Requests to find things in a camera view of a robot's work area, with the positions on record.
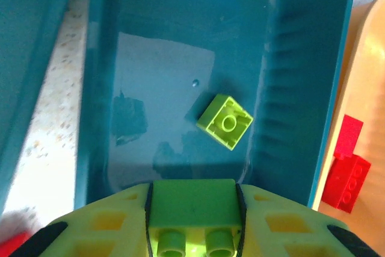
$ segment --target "lego brick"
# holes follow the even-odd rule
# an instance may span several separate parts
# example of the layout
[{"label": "lego brick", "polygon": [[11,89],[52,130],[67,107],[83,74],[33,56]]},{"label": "lego brick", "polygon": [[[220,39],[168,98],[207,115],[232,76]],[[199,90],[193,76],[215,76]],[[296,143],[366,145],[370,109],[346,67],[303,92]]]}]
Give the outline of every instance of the lego brick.
[{"label": "lego brick", "polygon": [[218,94],[199,118],[197,126],[233,150],[253,121],[231,96]]},{"label": "lego brick", "polygon": [[158,256],[233,256],[241,228],[234,180],[153,183],[149,235]]},{"label": "lego brick", "polygon": [[338,135],[334,156],[337,159],[351,158],[354,148],[363,126],[363,122],[345,115],[343,117],[341,130]]},{"label": "lego brick", "polygon": [[350,213],[370,166],[369,162],[357,155],[336,159],[326,180],[322,201]]}]

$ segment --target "rectangular hole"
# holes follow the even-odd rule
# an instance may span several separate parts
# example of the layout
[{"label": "rectangular hole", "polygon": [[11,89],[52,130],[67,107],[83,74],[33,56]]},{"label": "rectangular hole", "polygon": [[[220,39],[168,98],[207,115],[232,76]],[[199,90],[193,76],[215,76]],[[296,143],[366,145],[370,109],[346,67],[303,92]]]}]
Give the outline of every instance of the rectangular hole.
[{"label": "rectangular hole", "polygon": [[225,107],[229,107],[229,108],[233,108],[234,107],[234,103],[232,101],[227,101],[224,106]]},{"label": "rectangular hole", "polygon": [[75,244],[68,257],[109,257],[115,242],[106,240],[85,240]]},{"label": "rectangular hole", "polygon": [[251,119],[245,116],[238,116],[237,121],[238,123],[242,123],[244,126],[247,126],[251,123]]},{"label": "rectangular hole", "polygon": [[131,194],[126,198],[126,200],[133,201],[133,200],[136,200],[137,198],[138,198],[138,194]]},{"label": "rectangular hole", "polygon": [[261,195],[255,194],[254,195],[254,200],[255,201],[269,201],[269,198],[267,198],[265,196],[261,196]]},{"label": "rectangular hole", "polygon": [[338,257],[339,255],[326,246],[315,246],[309,244],[285,245],[286,252],[290,257]]},{"label": "rectangular hole", "polygon": [[98,212],[92,218],[92,230],[119,230],[126,218],[126,214],[120,211]]},{"label": "rectangular hole", "polygon": [[271,232],[311,233],[301,216],[297,214],[274,214],[266,216]]}]

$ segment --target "lime green lego brick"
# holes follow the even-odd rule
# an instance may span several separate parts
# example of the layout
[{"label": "lime green lego brick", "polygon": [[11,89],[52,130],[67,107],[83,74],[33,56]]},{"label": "lime green lego brick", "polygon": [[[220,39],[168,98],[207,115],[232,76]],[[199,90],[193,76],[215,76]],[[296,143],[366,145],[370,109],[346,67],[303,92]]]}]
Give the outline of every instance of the lime green lego brick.
[{"label": "lime green lego brick", "polygon": [[169,180],[153,183],[152,228],[222,228],[240,225],[234,180]]},{"label": "lime green lego brick", "polygon": [[218,94],[199,118],[197,126],[233,150],[253,121],[231,96]]},{"label": "lime green lego brick", "polygon": [[232,257],[241,229],[234,180],[153,183],[149,235],[154,256]]}]

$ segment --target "water droplet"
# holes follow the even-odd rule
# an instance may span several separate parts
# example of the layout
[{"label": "water droplet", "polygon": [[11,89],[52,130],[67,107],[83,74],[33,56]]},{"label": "water droplet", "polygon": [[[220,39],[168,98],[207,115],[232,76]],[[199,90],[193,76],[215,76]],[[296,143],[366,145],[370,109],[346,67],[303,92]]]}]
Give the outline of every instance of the water droplet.
[{"label": "water droplet", "polygon": [[197,87],[199,85],[199,80],[195,79],[192,81],[192,87]]}]

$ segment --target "teal plastic lid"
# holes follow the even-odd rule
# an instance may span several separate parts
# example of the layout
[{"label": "teal plastic lid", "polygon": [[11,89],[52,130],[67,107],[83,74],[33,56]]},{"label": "teal plastic lid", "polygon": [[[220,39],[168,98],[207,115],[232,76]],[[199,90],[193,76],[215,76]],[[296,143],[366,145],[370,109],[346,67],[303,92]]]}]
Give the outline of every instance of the teal plastic lid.
[{"label": "teal plastic lid", "polygon": [[0,212],[68,0],[0,0]]}]

